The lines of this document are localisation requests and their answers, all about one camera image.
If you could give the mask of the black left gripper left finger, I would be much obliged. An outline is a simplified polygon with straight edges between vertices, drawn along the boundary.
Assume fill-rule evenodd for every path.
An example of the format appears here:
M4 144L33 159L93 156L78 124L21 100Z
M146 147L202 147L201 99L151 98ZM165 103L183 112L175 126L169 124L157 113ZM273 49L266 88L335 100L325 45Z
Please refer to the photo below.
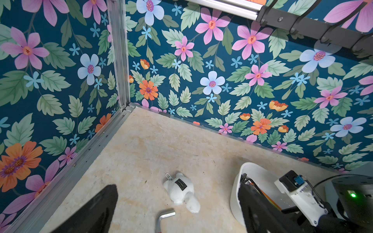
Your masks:
M107 233L117 201L117 186L115 184L107 185L53 232Z

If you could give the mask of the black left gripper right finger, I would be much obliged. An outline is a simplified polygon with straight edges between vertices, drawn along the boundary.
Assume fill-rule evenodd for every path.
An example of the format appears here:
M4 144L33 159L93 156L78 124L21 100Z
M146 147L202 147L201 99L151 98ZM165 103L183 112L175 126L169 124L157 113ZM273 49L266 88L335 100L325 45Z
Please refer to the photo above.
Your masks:
M253 185L241 183L238 199L248 233L303 232L301 227L270 204Z

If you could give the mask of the orange handled hex key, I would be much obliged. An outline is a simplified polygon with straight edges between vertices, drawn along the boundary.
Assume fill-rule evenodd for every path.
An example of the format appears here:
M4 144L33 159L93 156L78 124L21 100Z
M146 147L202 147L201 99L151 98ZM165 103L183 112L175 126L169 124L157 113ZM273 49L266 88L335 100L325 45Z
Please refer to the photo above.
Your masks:
M281 211L282 209L280 208L279 205L277 205L264 191L262 191L261 189L259 189L260 193L274 206L276 207L279 211Z

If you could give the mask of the red handled hex key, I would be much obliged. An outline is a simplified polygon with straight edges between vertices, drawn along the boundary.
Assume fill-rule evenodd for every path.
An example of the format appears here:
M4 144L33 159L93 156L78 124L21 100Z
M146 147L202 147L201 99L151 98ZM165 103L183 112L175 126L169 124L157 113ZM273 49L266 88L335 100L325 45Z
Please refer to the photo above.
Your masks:
M156 218L156 222L155 222L155 233L162 233L162 230L161 230L161 221L165 218L168 218L168 217L172 217L172 216L175 216L176 215L176 212L174 209L168 209L168 210L164 210L164 211L161 211L159 214L158 214L158 217Z

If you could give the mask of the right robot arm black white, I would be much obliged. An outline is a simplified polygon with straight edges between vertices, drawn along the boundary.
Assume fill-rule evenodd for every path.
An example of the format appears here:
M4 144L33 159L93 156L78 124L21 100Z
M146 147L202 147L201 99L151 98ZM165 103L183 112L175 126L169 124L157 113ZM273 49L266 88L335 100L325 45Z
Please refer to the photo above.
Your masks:
M357 174L330 177L338 195L337 212L320 217L316 233L371 233L373 231L373 178Z

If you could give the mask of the white plastic storage tray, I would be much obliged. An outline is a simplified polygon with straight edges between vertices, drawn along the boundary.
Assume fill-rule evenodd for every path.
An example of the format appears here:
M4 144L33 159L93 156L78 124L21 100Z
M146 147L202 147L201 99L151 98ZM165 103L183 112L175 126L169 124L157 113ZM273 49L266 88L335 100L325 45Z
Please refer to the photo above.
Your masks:
M240 188L240 178L243 173L246 173L249 178L253 179L258 187L264 191L277 205L279 205L282 210L295 206L295 203L288 197L288 195L281 193L275 185L275 181L278 179L275 174L255 163L244 163L240 167L239 173L235 177L230 197L230 208L232 214L242 226L244 226L245 223L238 199L238 191Z

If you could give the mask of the pale blue stacked box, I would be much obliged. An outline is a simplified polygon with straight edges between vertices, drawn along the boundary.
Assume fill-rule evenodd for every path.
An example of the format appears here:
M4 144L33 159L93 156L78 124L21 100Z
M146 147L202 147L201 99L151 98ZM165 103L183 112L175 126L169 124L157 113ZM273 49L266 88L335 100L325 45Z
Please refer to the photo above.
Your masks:
M325 195L326 195L326 201L331 203L337 202L337 192L335 191L332 181L336 180L337 178L349 178L354 176L373 176L373 162L368 162L367 164L357 168L353 169L350 172L344 171L340 176L332 178L325 182L324 189L325 189Z

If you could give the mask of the white plush toy keychain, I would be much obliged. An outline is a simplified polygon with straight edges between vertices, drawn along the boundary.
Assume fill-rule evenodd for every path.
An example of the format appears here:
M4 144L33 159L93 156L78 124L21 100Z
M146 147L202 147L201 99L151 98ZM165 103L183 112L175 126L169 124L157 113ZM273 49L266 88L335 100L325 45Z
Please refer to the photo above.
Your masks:
M170 199L175 205L186 204L186 208L193 214L198 214L201 205L195 196L194 185L192 181L182 173L177 173L172 177L169 173L165 174L166 181L164 188L169 194Z

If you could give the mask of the black hook rail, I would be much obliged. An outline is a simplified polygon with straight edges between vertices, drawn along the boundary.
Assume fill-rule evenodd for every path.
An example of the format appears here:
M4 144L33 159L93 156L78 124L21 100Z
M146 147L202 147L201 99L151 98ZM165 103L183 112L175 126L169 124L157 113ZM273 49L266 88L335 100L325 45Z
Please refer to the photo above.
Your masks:
M349 19L364 9L368 4L367 2L363 1L359 3L351 13L333 24L307 17L321 1L315 1L315 3L300 16L275 9L274 6L276 3L277 1L273 1L269 6L263 6L255 21L259 22L261 26L273 26L288 31L290 34L300 34L305 37L320 40L320 42L324 44L335 44L350 49L353 53L373 54L372 33L365 34L342 27Z

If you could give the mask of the aluminium frame post back left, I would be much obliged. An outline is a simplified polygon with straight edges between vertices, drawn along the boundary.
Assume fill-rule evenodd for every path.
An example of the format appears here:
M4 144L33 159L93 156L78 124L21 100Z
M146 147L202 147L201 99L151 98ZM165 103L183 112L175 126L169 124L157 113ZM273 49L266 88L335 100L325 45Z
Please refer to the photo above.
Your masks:
M125 1L110 0L107 2L107 6L109 23L111 25L115 77L118 86L119 102L121 108L125 109L130 103Z

